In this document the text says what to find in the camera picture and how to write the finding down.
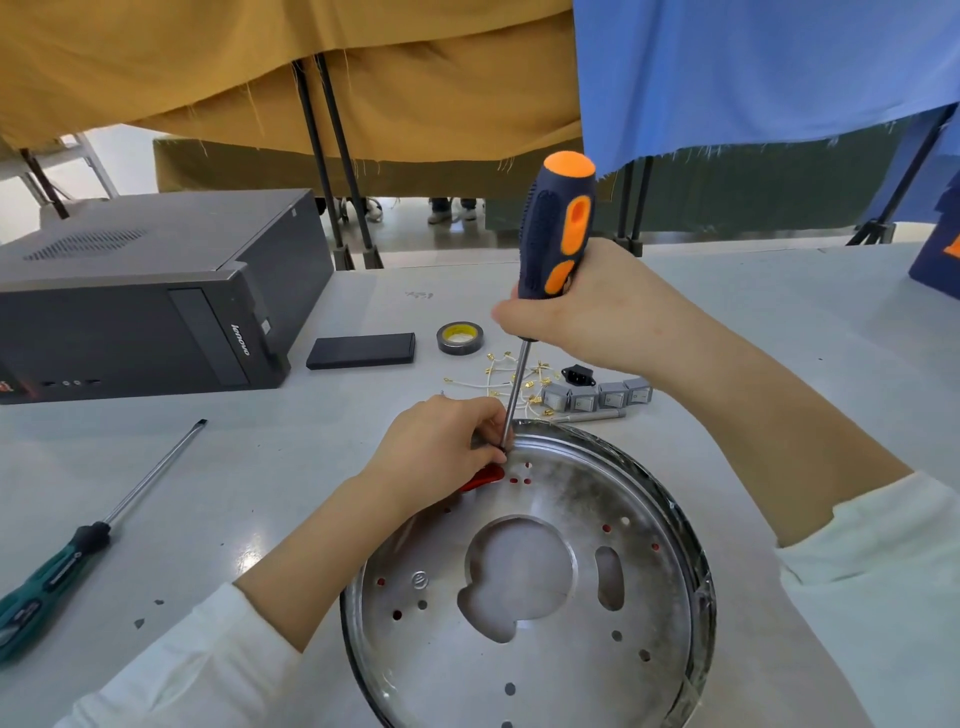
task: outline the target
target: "white wire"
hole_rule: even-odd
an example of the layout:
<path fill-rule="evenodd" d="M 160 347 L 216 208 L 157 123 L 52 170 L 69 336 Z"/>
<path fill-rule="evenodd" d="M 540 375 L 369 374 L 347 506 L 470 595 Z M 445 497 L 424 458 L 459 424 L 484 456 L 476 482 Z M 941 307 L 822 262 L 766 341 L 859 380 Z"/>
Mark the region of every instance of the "white wire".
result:
<path fill-rule="evenodd" d="M 500 383 L 491 383 L 491 378 L 492 378 L 494 372 L 514 372 L 514 371 L 515 371 L 516 367 L 504 369 L 504 368 L 502 368 L 502 367 L 497 367 L 497 366 L 496 366 L 497 364 L 502 364 L 502 363 L 504 363 L 504 362 L 506 362 L 506 361 L 508 361 L 508 360 L 509 360 L 509 361 L 516 362 L 516 357 L 514 357 L 514 356 L 512 356 L 512 355 L 510 355 L 510 354 L 508 354 L 508 353 L 504 353 L 504 355 L 503 355 L 501 358 L 499 358 L 499 359 L 497 359 L 497 358 L 492 358 L 492 359 L 491 359 L 491 365 L 487 368 L 487 382 L 486 382 L 485 384 L 473 384 L 473 383 L 470 383 L 470 382 L 455 381 L 455 380 L 452 380 L 452 379 L 450 379 L 450 380 L 446 380 L 446 379 L 445 379 L 445 381 L 446 381 L 446 383 L 448 383 L 448 384 L 456 384 L 457 386 L 469 387 L 470 389 L 483 389 L 483 390 L 486 390 L 487 396 L 488 396 L 488 397 L 491 397 L 491 396 L 492 396 L 491 390 L 492 390 L 493 387 L 511 387 L 511 386 L 513 386 L 513 384 L 514 384 L 512 381 L 505 381 L 505 382 L 500 382 Z M 521 379 L 520 382 L 517 383 L 517 386 L 521 387 L 521 389 L 520 389 L 519 397 L 517 398 L 516 407 L 515 407 L 515 409 L 514 409 L 515 412 L 516 412 L 516 408 L 517 408 L 517 407 L 522 407 L 522 408 L 523 408 L 523 416 L 524 416 L 524 417 L 527 417 L 527 418 L 530 418 L 530 419 L 534 419 L 534 420 L 545 420 L 545 419 L 546 419 L 546 418 L 544 418 L 543 416 L 541 416 L 540 413 L 538 413 L 536 410 L 532 409 L 532 406 L 533 406 L 533 405 L 532 405 L 532 403 L 530 402 L 530 400 L 532 400 L 533 398 L 541 397 L 541 396 L 542 396 L 542 392 L 543 392 L 543 382 L 542 382 L 542 380 L 543 380 L 543 374 L 544 374 L 544 372 L 551 372 L 551 373 L 552 373 L 553 371 L 554 371 L 554 370 L 553 370 L 552 367 L 544 366 L 544 365 L 542 364 L 542 362 L 539 362 L 539 361 L 537 362 L 537 366 L 536 366 L 536 367 L 526 367 L 526 368 L 525 368 L 525 371 L 524 371 L 524 373 L 523 373 L 523 378 Z M 528 378 L 530 378 L 530 376 L 536 376 L 536 377 L 537 377 L 538 384 L 540 385 L 540 387 L 539 387 L 536 391 L 531 392 L 529 396 L 524 396 L 524 394 L 523 394 L 523 385 L 526 383 L 526 380 L 527 380 Z M 495 392 L 495 394 L 496 394 L 498 397 L 508 397 L 508 396 L 509 396 L 509 393 L 504 393 L 504 392 Z"/>

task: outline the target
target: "lenovo logo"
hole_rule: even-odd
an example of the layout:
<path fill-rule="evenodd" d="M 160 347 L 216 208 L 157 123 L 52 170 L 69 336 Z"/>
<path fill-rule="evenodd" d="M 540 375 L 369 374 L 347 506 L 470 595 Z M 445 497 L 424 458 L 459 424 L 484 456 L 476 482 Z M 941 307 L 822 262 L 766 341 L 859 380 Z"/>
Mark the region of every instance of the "lenovo logo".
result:
<path fill-rule="evenodd" d="M 233 329 L 233 335 L 237 337 L 237 343 L 240 344 L 240 348 L 243 350 L 243 353 L 247 356 L 250 356 L 250 350 L 247 349 L 247 342 L 243 340 L 243 336 L 240 335 L 240 327 L 236 324 L 230 324 L 230 328 Z"/>

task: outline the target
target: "left hand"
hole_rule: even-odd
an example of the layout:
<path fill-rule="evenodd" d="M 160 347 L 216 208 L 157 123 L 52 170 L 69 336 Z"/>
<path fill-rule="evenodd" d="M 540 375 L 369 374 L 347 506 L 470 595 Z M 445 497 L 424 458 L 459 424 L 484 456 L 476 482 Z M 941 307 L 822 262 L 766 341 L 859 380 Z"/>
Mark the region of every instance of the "left hand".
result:
<path fill-rule="evenodd" d="M 389 487 L 409 515 L 433 505 L 464 485 L 490 463 L 507 456 L 494 445 L 472 449 L 474 431 L 499 443 L 507 417 L 493 397 L 449 400 L 443 395 L 418 402 L 397 415 L 361 476 Z"/>

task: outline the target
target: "circular cutout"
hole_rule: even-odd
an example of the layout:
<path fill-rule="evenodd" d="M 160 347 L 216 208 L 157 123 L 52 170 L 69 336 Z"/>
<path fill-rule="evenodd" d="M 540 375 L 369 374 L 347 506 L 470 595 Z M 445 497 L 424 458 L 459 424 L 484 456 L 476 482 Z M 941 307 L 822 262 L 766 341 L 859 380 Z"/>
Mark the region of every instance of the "circular cutout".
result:
<path fill-rule="evenodd" d="M 573 561 L 555 526 L 522 516 L 493 521 L 467 549 L 468 583 L 457 593 L 467 622 L 499 644 L 520 621 L 542 619 L 566 601 Z"/>

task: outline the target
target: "electrical tape roll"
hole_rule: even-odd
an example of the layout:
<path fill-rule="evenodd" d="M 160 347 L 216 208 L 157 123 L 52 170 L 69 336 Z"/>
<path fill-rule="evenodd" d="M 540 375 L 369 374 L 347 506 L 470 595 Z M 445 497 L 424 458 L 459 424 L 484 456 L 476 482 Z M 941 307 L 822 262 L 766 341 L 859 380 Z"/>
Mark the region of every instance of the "electrical tape roll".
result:
<path fill-rule="evenodd" d="M 454 321 L 437 331 L 437 346 L 453 356 L 478 352 L 483 346 L 483 329 L 470 321 Z"/>

